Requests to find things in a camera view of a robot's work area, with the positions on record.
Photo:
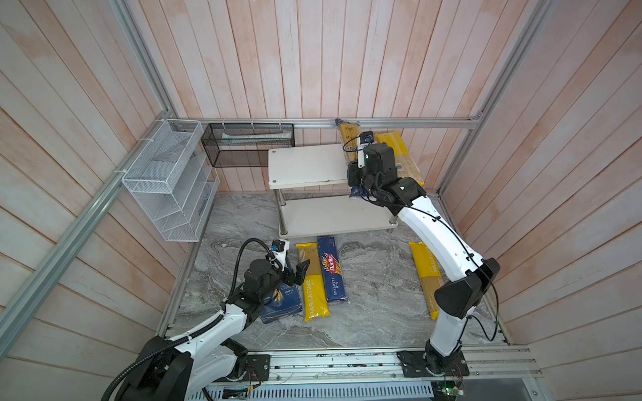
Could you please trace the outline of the yellow clear spaghetti bag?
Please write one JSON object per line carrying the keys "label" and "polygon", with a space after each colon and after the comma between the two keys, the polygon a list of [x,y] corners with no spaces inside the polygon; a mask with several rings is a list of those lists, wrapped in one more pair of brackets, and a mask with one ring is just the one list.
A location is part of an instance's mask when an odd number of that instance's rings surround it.
{"label": "yellow clear spaghetti bag", "polygon": [[394,151],[396,169],[399,177],[410,177],[419,185],[425,185],[416,162],[412,159],[400,132],[379,133],[375,134],[374,138],[378,143],[384,143]]}

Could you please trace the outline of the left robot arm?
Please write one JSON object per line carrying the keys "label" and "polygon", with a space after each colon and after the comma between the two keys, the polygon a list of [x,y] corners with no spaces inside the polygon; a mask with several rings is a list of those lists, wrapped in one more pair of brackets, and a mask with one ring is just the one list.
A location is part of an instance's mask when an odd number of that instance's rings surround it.
{"label": "left robot arm", "polygon": [[247,396],[267,379],[269,356],[250,356],[234,336],[260,317],[281,285],[303,285],[310,262],[292,267],[289,241],[254,242],[266,255],[250,263],[242,282],[232,283],[220,311],[183,334],[149,340],[137,360],[108,385],[104,400],[184,400],[205,393],[217,380],[247,382],[232,393]]}

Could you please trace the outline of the yellow Pastatime spaghetti bag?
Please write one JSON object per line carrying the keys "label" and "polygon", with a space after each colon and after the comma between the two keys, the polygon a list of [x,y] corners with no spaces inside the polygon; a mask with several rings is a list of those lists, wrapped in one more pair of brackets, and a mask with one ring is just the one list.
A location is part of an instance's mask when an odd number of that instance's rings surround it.
{"label": "yellow Pastatime spaghetti bag", "polygon": [[316,243],[306,243],[297,244],[296,247],[299,261],[309,261],[309,268],[302,285],[305,308],[304,321],[311,322],[316,318],[329,317],[331,312],[326,299],[318,246]]}

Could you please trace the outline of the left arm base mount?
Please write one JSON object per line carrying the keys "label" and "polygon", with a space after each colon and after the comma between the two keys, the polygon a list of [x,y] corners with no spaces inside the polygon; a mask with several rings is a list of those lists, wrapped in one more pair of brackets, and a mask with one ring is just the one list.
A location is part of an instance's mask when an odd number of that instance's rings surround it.
{"label": "left arm base mount", "polygon": [[222,346],[233,352],[235,360],[231,372],[220,381],[253,381],[261,384],[269,379],[269,354],[250,354],[246,347],[233,339],[227,339]]}

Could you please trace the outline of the dark blue spaghetti bag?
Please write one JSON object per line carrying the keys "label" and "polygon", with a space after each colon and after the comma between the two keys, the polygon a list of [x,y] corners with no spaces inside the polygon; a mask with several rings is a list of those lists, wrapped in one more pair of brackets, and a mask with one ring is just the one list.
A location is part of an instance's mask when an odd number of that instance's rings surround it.
{"label": "dark blue spaghetti bag", "polygon": [[350,197],[365,197],[363,189],[363,172],[358,167],[357,145],[361,131],[358,124],[349,123],[346,120],[337,118],[335,121],[342,138],[342,150],[347,162],[347,179],[350,188]]}

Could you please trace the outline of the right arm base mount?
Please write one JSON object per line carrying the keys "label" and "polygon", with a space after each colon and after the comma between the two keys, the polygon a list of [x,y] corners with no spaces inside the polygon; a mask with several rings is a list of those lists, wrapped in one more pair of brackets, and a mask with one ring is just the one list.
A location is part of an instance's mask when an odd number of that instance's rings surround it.
{"label": "right arm base mount", "polygon": [[467,361],[462,352],[462,344],[458,342],[453,353],[447,357],[439,354],[429,343],[421,351],[402,350],[396,353],[405,378],[456,376],[464,377],[470,374]]}

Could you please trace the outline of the narrow blue Barilla spaghetti box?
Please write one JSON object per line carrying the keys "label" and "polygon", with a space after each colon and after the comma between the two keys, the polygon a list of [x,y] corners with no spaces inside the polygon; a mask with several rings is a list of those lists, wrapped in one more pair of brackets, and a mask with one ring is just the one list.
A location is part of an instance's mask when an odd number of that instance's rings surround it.
{"label": "narrow blue Barilla spaghetti box", "polygon": [[347,297],[335,239],[331,236],[318,237],[317,245],[326,300],[328,303],[344,302]]}

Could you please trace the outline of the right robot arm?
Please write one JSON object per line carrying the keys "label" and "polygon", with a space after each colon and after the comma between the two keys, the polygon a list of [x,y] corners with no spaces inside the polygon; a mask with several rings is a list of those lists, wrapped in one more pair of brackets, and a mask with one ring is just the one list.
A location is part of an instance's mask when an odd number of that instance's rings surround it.
{"label": "right robot arm", "polygon": [[411,177],[399,177],[394,150],[386,144],[344,149],[357,160],[348,164],[349,186],[364,192],[362,199],[388,209],[427,245],[446,274],[435,293],[439,316],[423,353],[399,352],[400,361],[419,374],[443,376],[462,360],[461,337],[476,306],[500,271],[498,261],[485,259],[469,247],[441,217],[423,186]]}

